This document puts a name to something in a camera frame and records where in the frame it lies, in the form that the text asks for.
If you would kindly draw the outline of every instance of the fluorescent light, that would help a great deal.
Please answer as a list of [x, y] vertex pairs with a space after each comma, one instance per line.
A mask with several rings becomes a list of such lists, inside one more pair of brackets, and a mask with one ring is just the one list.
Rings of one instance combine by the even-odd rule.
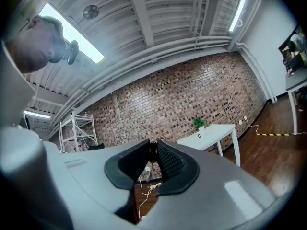
[[62, 15], [59, 14], [50, 4], [46, 3], [39, 13], [41, 16], [51, 16], [62, 22], [64, 38], [70, 43], [76, 40], [79, 45], [79, 50], [88, 56], [92, 61], [98, 63], [104, 56], [79, 33]]
[[28, 114], [28, 115], [32, 115], [32, 116], [36, 116], [36, 117], [50, 118], [50, 116], [48, 116], [48, 115], [43, 115], [43, 114], [40, 114], [40, 113], [32, 113], [32, 112], [29, 112], [29, 111], [25, 111], [24, 114]]
[[244, 3], [245, 3], [246, 0], [240, 0], [240, 3], [239, 3], [239, 6], [238, 6], [238, 9], [236, 10], [236, 14], [234, 16], [234, 19], [230, 25], [230, 28], [229, 28], [229, 31], [232, 32], [236, 26], [236, 23], [238, 22], [238, 19], [240, 17], [240, 14], [242, 12], [242, 9], [243, 9], [243, 6], [244, 6]]

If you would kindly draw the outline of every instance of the white wall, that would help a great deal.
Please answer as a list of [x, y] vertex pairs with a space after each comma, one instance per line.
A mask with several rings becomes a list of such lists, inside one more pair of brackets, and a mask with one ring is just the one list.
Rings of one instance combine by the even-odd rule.
[[273, 93], [285, 93], [285, 66], [278, 47], [297, 25], [283, 0], [262, 0], [244, 37], [245, 43], [268, 77]]

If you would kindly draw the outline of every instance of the table leg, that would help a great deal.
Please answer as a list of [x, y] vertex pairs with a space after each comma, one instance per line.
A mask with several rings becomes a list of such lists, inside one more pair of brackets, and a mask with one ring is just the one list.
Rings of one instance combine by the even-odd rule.
[[223, 156], [223, 152], [222, 152], [222, 147], [221, 147], [220, 141], [217, 142], [217, 149], [219, 150], [219, 154], [222, 157]]
[[288, 91], [288, 96], [290, 99], [290, 104], [291, 104], [291, 109], [292, 109], [293, 133], [296, 135], [297, 134], [296, 109], [295, 109], [295, 104], [294, 104], [293, 95], [291, 91]]
[[237, 166], [240, 167], [241, 166], [240, 150], [239, 150], [239, 143], [238, 143], [238, 138], [236, 136], [235, 129], [232, 130], [231, 137], [232, 137], [232, 143], [234, 144], [234, 149], [235, 149], [236, 164]]
[[294, 91], [292, 92], [292, 95], [293, 95], [293, 102], [294, 102], [294, 105], [297, 106], [296, 95], [295, 95], [295, 92], [294, 92]]

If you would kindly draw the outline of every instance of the black chair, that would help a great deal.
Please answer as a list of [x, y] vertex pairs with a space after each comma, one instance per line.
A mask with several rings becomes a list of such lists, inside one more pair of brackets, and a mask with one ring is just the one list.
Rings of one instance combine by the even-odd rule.
[[98, 150], [98, 149], [102, 149], [102, 148], [105, 148], [104, 143], [101, 143], [101, 144], [99, 144], [97, 146], [89, 146], [88, 150], [89, 151], [93, 151], [93, 150]]

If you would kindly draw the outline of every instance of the yellow and black tape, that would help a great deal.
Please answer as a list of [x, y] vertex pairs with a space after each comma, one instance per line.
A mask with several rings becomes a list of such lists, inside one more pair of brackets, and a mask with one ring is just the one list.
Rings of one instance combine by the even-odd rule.
[[256, 134], [257, 136], [290, 136], [290, 134]]

